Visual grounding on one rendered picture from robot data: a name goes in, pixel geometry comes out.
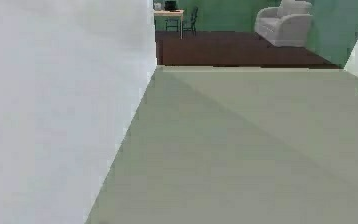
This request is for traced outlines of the dark metal chair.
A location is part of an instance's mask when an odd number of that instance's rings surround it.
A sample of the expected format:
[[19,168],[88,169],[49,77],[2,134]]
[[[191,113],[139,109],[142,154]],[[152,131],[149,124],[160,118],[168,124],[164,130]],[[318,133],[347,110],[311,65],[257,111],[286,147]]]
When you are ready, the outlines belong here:
[[198,18],[199,8],[194,6],[190,17],[188,19],[174,19],[168,18],[165,20],[165,30],[168,31],[170,28],[174,28],[177,32],[190,31],[193,35],[196,34],[196,22]]

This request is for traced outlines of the black laptop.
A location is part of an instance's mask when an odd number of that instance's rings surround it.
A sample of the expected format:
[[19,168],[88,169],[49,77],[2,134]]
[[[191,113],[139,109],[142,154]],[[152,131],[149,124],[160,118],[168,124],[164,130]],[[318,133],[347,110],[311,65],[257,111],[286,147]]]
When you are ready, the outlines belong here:
[[168,0],[164,2],[164,10],[165,11],[170,11],[170,12],[174,12],[174,11],[178,11],[178,3],[176,0]]

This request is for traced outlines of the light wooden table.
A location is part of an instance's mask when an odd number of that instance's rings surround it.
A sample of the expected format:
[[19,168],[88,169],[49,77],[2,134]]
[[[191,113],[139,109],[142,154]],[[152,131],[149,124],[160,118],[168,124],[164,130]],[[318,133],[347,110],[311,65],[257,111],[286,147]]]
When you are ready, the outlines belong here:
[[180,38],[183,38],[183,21],[184,21],[184,10],[154,10],[153,11],[155,17],[178,17],[179,18],[179,30],[180,30]]

